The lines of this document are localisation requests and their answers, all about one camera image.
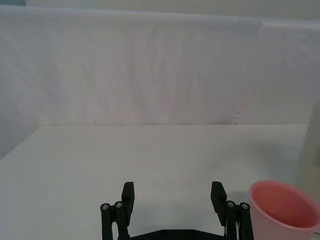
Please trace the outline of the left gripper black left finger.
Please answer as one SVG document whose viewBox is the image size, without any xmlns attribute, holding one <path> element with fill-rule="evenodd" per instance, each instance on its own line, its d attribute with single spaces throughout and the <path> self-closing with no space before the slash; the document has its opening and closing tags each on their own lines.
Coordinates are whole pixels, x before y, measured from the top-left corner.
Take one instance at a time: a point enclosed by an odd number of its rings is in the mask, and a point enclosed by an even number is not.
<svg viewBox="0 0 320 240">
<path fill-rule="evenodd" d="M 103 240 L 113 240 L 113 223 L 116 223 L 118 240 L 130 240 L 128 232 L 135 201 L 134 183 L 126 182 L 122 189 L 121 200 L 114 205 L 103 203 L 101 212 L 101 235 Z"/>
</svg>

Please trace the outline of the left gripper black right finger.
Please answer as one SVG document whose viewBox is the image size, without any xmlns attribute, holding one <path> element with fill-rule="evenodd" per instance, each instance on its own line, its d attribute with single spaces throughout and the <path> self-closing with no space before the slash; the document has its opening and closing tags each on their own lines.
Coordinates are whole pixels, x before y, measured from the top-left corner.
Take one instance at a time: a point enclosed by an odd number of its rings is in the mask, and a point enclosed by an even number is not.
<svg viewBox="0 0 320 240">
<path fill-rule="evenodd" d="M 224 227 L 226 240 L 254 240 L 251 207 L 248 203 L 236 204 L 227 200 L 226 191 L 219 181 L 212 182 L 210 199 L 220 225 Z"/>
</svg>

